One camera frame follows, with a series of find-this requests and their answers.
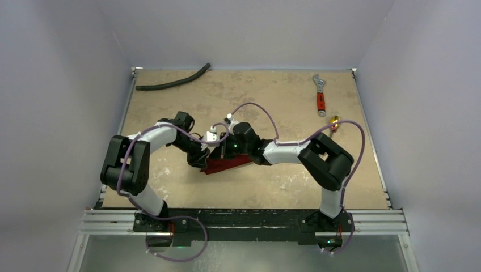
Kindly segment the dark red cloth napkin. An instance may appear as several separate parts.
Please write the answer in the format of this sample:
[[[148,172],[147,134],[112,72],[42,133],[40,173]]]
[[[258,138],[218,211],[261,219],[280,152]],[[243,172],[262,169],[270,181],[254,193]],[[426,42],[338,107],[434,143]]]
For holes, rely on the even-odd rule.
[[[206,175],[222,172],[228,169],[239,167],[245,164],[252,163],[252,160],[247,155],[237,155],[231,159],[213,159],[207,158],[206,168],[200,169],[200,172]]]

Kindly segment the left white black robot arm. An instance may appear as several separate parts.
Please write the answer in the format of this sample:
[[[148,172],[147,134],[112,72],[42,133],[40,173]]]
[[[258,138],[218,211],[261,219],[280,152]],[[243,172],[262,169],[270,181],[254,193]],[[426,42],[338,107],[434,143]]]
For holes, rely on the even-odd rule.
[[[147,225],[156,232],[168,227],[169,213],[166,201],[148,184],[150,155],[161,147],[174,146],[186,154],[188,165],[205,169],[210,152],[190,136],[194,124],[191,115],[178,112],[173,119],[162,118],[140,133],[114,135],[109,142],[101,183],[148,215]]]

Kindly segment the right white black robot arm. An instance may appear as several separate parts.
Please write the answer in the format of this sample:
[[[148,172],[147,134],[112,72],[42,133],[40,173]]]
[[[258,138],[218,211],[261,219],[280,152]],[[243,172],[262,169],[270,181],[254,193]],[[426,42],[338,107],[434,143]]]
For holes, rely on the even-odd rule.
[[[214,148],[202,171],[209,175],[244,164],[272,166],[301,164],[322,188],[319,225],[327,231],[341,222],[341,191],[354,159],[329,136],[320,132],[301,141],[280,142],[260,138],[248,122],[240,122]]]

